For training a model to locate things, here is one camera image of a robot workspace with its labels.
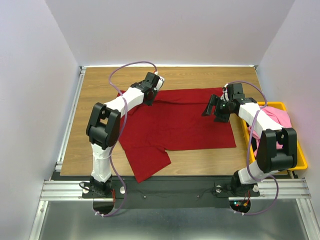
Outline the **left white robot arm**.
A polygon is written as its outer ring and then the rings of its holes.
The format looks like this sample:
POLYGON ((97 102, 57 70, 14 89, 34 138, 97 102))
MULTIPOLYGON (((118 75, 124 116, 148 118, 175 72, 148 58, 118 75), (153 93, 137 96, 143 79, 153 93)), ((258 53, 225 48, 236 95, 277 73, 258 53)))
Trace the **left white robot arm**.
POLYGON ((160 77, 155 82, 136 82, 115 99, 93 106, 86 128, 92 148, 93 168, 89 183, 82 185, 85 193, 95 193, 99 198, 111 194, 111 155, 125 125, 121 120, 125 120, 128 111, 138 105, 152 105, 165 80, 160 77))

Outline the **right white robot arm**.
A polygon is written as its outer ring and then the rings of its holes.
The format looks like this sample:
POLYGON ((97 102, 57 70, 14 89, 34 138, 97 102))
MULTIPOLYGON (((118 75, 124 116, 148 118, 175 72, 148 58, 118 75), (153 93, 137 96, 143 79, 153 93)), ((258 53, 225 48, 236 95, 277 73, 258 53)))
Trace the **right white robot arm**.
POLYGON ((284 127, 270 118, 251 97, 224 100, 213 94, 202 116, 213 114, 216 122, 226 123, 231 114, 236 114, 250 127, 251 134, 257 134, 259 144, 255 161, 250 163, 247 153, 247 166, 237 170, 230 182, 230 190, 242 195, 260 180, 296 167, 298 163, 297 132, 292 127, 284 127))

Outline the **red t shirt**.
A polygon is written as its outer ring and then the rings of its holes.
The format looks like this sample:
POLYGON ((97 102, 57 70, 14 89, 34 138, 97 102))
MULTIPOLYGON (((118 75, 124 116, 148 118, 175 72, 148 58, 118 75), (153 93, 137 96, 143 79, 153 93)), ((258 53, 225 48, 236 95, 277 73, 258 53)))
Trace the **red t shirt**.
POLYGON ((119 142, 138 183, 171 164, 167 150, 236 147, 230 123, 202 115, 210 97, 222 92, 219 87, 161 90, 151 106, 128 111, 119 142))

